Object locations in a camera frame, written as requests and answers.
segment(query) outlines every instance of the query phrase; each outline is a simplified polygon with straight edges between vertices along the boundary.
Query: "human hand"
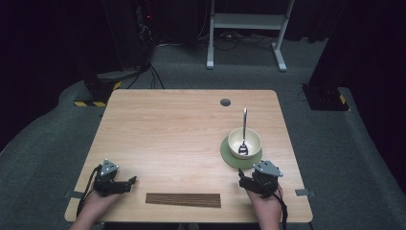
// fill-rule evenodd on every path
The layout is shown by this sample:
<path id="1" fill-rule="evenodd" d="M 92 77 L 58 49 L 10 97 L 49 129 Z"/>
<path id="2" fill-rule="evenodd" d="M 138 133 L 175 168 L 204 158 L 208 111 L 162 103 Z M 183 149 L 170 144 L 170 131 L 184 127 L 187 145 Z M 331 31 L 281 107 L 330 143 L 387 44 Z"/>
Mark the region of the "human hand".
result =
<path id="1" fill-rule="evenodd" d="M 72 224 L 70 230 L 91 229 L 92 225 L 105 213 L 108 208 L 116 202 L 122 195 L 114 194 L 101 196 L 97 191 L 92 191 L 84 200 L 83 208 L 77 220 Z"/>
<path id="2" fill-rule="evenodd" d="M 282 188 L 278 188 L 279 191 L 275 192 L 275 195 L 281 198 Z M 254 212 L 257 216 L 259 227 L 261 230 L 278 230 L 281 216 L 282 207 L 280 202 L 273 196 L 268 198 L 261 198 L 260 195 L 246 190 L 248 197 L 254 206 Z"/>

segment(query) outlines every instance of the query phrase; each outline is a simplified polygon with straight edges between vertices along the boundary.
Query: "metal stand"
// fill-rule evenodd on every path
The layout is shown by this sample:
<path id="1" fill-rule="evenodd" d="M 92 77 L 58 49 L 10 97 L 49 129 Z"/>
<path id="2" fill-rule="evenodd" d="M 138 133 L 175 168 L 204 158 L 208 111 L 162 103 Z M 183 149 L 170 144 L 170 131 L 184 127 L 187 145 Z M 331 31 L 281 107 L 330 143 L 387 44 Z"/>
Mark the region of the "metal stand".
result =
<path id="1" fill-rule="evenodd" d="M 214 0 L 212 0 L 207 68 L 214 68 L 214 28 L 258 29 L 280 31 L 278 41 L 276 43 L 272 43 L 272 50 L 274 51 L 277 59 L 279 69 L 282 72 L 285 72 L 287 69 L 282 57 L 281 45 L 294 3 L 295 0 L 289 0 L 287 10 L 284 15 L 238 14 L 215 13 Z"/>

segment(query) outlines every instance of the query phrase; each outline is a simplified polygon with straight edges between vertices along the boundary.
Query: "wooden table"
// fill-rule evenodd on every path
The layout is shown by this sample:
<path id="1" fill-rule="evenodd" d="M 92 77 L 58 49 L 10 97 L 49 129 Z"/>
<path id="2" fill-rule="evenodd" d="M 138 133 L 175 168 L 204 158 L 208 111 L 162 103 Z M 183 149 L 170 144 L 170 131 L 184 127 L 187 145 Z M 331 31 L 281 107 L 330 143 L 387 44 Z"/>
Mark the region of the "wooden table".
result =
<path id="1" fill-rule="evenodd" d="M 231 101 L 229 106 L 220 104 Z M 256 222 L 251 202 L 238 186 L 237 169 L 220 155 L 220 145 L 234 128 L 247 127 L 262 141 L 262 160 L 270 160 L 284 177 L 288 222 L 310 222 L 304 188 L 278 97 L 271 90 L 116 90 L 96 133 L 75 191 L 83 192 L 93 169 L 104 159 L 120 168 L 116 181 L 137 175 L 100 221 Z M 253 170 L 245 171 L 251 176 Z M 147 193 L 220 194 L 221 208 L 146 203 Z M 65 218 L 76 219 L 79 200 L 71 198 Z"/>

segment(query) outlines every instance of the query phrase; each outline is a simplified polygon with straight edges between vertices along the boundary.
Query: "dark background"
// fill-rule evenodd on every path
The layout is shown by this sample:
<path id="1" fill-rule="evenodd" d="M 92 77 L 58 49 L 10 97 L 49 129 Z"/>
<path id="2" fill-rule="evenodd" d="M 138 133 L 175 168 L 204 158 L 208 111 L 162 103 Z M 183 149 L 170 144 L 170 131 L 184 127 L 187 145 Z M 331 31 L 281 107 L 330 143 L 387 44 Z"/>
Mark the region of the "dark background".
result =
<path id="1" fill-rule="evenodd" d="M 179 35 L 176 30 L 186 23 L 185 34 L 174 39 L 194 43 L 191 37 L 204 23 L 206 1 L 131 2 L 150 4 L 158 35 Z M 276 1 L 251 2 L 249 9 L 244 1 L 217 2 L 220 12 L 268 13 L 265 9 L 283 8 L 283 4 L 272 8 Z M 22 128 L 53 109 L 67 86 L 83 80 L 89 72 L 98 74 L 120 66 L 102 1 L 8 0 L 0 4 L 2 150 Z M 351 90 L 370 136 L 405 191 L 405 5 L 396 0 L 345 4 L 339 0 L 297 0 L 285 38 L 330 38 L 315 70 L 322 73 L 319 83 L 329 83 L 335 76 L 332 86 Z M 158 23 L 166 19 L 170 23 L 165 27 Z M 91 62 L 95 57 L 99 61 Z"/>

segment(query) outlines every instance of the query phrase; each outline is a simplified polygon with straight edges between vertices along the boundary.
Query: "white bowl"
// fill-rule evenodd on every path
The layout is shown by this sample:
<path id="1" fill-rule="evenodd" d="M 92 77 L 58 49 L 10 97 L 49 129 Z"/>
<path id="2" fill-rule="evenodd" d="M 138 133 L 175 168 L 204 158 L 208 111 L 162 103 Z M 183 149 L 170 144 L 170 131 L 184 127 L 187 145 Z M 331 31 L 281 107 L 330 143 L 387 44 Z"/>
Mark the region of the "white bowl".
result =
<path id="1" fill-rule="evenodd" d="M 248 155 L 242 155 L 238 153 L 238 149 L 242 144 L 242 127 L 234 129 L 230 132 L 228 137 L 228 144 L 231 153 L 239 159 L 250 159 L 260 151 L 260 137 L 251 128 L 245 129 L 245 146 L 248 149 Z"/>

